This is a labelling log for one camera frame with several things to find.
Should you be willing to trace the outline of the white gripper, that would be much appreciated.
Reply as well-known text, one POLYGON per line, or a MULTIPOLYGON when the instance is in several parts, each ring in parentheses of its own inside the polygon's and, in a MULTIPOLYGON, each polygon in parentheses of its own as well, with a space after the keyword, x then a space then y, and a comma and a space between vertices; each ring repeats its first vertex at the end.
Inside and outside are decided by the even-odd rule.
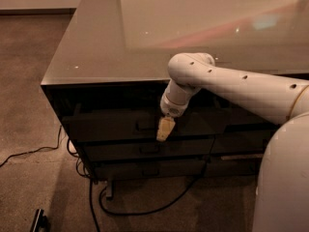
POLYGON ((160 109, 165 116, 159 119, 156 140, 164 142, 176 125, 173 118, 181 117, 187 109, 187 105, 175 104, 168 99, 166 94, 163 94, 160 100, 160 109))

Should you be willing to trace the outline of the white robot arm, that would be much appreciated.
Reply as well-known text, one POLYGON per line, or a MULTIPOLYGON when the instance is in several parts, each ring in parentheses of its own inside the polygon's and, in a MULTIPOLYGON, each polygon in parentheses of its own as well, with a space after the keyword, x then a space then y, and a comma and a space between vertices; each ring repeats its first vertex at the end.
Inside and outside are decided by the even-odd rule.
POLYGON ((277 125, 260 166, 252 232, 309 232, 309 81, 219 68, 208 53, 179 53, 168 73, 156 139, 167 139, 202 89, 277 125))

